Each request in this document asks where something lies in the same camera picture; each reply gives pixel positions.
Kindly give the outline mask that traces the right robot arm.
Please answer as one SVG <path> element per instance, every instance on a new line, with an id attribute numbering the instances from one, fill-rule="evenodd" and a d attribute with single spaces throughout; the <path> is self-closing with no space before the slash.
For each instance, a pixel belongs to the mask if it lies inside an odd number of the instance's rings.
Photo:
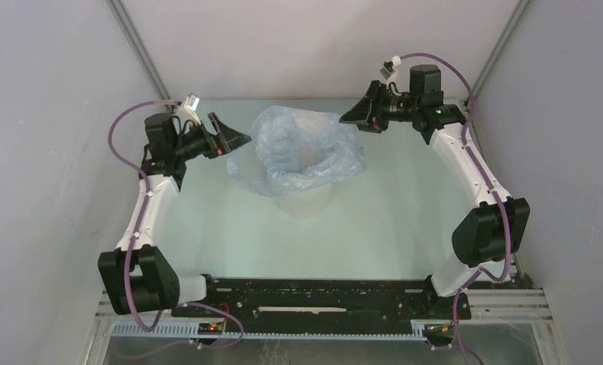
<path id="1" fill-rule="evenodd" d="M 515 198 L 490 171 L 472 139 L 466 117 L 446 103 L 437 65 L 415 65 L 409 89 L 398 90 L 395 63 L 384 64 L 384 81 L 372 81 L 364 96 L 339 121 L 362 132 L 384 132 L 390 122 L 409 122 L 442 159 L 459 184 L 469 212 L 452 233 L 453 253 L 430 276 L 431 291 L 421 297 L 426 315 L 439 318 L 451 306 L 451 296 L 485 274 L 505 281 L 518 252 L 530 215 L 525 198 Z"/>

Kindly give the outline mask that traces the left aluminium frame post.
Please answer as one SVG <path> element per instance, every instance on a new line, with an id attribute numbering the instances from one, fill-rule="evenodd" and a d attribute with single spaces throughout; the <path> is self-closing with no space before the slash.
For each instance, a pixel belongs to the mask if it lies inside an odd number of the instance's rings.
<path id="1" fill-rule="evenodd" d="M 151 86 L 157 95 L 164 100 L 171 99 L 171 94 L 167 90 L 148 48 L 144 44 L 140 32 L 138 31 L 132 19 L 129 10 L 121 0 L 106 0 L 105 1 L 111 10 L 113 17 L 116 19 L 122 34 L 127 39 L 133 53 L 142 67 L 145 75 L 150 81 Z"/>

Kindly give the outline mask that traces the small electronics board with leds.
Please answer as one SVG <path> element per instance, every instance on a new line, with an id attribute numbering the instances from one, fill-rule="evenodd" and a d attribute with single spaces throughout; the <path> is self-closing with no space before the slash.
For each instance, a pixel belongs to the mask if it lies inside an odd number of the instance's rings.
<path id="1" fill-rule="evenodd" d="M 198 324 L 198 329 L 196 334 L 198 336 L 220 336 L 224 332 L 224 323 L 223 322 L 203 322 Z"/>

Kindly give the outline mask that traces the aluminium frame post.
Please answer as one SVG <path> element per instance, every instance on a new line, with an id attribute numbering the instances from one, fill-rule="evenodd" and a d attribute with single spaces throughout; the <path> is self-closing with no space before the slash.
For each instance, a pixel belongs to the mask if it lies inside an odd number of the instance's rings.
<path id="1" fill-rule="evenodd" d="M 121 0 L 106 0 L 105 1 L 111 10 L 113 17 L 116 19 L 122 34 L 127 39 L 133 53 L 142 67 L 145 75 L 150 81 L 151 86 L 157 95 L 164 100 L 171 99 L 171 94 L 167 90 L 148 48 L 144 44 L 140 32 L 138 31 L 132 19 L 129 10 Z"/>
<path id="2" fill-rule="evenodd" d="M 474 97 L 477 97 L 480 94 L 482 88 L 486 84 L 502 54 L 509 45 L 509 42 L 513 38 L 513 35 L 515 34 L 519 25 L 523 22 L 532 4 L 532 0 L 517 1 L 516 6 L 503 27 L 497 41 L 494 44 L 494 47 L 490 51 L 490 55 L 487 57 L 480 74 L 473 84 L 472 94 Z"/>

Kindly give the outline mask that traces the light blue plastic trash bag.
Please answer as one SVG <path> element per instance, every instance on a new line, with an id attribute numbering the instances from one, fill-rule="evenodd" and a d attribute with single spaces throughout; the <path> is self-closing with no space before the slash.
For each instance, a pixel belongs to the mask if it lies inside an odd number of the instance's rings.
<path id="1" fill-rule="evenodd" d="M 271 106 L 258 115 L 246 146 L 230 154 L 227 173 L 256 194 L 306 192 L 367 169 L 358 129 L 336 113 Z"/>

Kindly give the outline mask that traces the white faceted trash bin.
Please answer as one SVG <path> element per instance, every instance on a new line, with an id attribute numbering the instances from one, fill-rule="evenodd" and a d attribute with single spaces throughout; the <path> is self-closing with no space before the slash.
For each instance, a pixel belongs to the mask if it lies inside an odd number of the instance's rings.
<path id="1" fill-rule="evenodd" d="M 334 184 L 275 197 L 278 207 L 299 221 L 319 216 L 329 204 Z"/>

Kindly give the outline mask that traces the right aluminium frame post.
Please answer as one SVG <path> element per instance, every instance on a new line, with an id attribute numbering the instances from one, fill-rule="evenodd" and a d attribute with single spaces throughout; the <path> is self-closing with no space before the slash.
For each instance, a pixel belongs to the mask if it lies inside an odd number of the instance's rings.
<path id="1" fill-rule="evenodd" d="M 487 57 L 480 74 L 473 84 L 472 94 L 474 97 L 477 97 L 480 94 L 482 88 L 486 84 L 502 54 L 509 45 L 509 42 L 513 38 L 513 35 L 515 34 L 519 25 L 523 22 L 532 4 L 532 0 L 517 1 L 516 6 L 503 27 L 497 41 L 494 44 L 494 47 L 490 51 L 490 55 Z"/>

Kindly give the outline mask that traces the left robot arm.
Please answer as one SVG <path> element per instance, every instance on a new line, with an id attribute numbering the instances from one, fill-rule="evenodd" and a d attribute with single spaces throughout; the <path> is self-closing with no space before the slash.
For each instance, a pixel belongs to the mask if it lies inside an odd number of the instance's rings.
<path id="1" fill-rule="evenodd" d="M 167 213 L 180 193 L 186 162 L 214 159 L 251 142 L 251 138 L 209 113 L 214 131 L 190 119 L 188 131 L 178 131 L 175 113 L 158 113 L 144 121 L 148 143 L 137 168 L 139 194 L 127 231 L 97 267 L 114 312 L 118 315 L 172 309 L 179 301 L 179 278 L 157 246 Z"/>

